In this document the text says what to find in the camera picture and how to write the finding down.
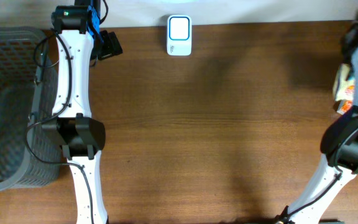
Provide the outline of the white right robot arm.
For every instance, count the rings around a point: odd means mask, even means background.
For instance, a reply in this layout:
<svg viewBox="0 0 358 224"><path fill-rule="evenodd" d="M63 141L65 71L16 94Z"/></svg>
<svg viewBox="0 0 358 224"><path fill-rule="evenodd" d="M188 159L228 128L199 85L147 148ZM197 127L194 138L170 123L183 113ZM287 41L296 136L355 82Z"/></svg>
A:
<svg viewBox="0 0 358 224"><path fill-rule="evenodd" d="M358 175L358 12L341 39L341 53L333 96L342 115L322 137L321 159L308 185L275 223L319 223L341 189Z"/></svg>

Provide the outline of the orange small box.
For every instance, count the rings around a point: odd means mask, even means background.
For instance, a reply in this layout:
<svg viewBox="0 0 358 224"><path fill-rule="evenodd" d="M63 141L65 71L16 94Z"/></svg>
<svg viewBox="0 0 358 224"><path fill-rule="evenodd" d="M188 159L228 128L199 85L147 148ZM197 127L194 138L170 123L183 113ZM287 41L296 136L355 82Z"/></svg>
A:
<svg viewBox="0 0 358 224"><path fill-rule="evenodd" d="M341 100L339 102L337 113L344 115L347 111L352 108L352 101L351 100Z"/></svg>

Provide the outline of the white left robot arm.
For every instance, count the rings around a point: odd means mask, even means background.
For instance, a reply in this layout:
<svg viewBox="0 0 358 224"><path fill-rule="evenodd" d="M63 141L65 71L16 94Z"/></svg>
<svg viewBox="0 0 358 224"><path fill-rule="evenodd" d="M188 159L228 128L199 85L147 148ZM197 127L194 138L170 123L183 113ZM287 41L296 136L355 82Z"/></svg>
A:
<svg viewBox="0 0 358 224"><path fill-rule="evenodd" d="M63 153L75 188L77 223L109 221L104 206L100 163L106 142L102 122L92 117L89 100L92 62L122 54L113 32L99 28L106 1L75 1L52 12L58 46L58 85L52 117L42 129Z"/></svg>

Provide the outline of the yellow snack bag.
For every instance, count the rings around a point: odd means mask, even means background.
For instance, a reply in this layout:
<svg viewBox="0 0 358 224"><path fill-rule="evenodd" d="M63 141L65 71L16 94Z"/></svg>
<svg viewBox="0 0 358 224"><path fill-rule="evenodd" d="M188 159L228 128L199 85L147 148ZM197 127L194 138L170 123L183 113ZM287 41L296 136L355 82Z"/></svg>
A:
<svg viewBox="0 0 358 224"><path fill-rule="evenodd" d="M342 63L337 71L333 85L333 97L335 101L352 101L354 97L355 78L351 66Z"/></svg>

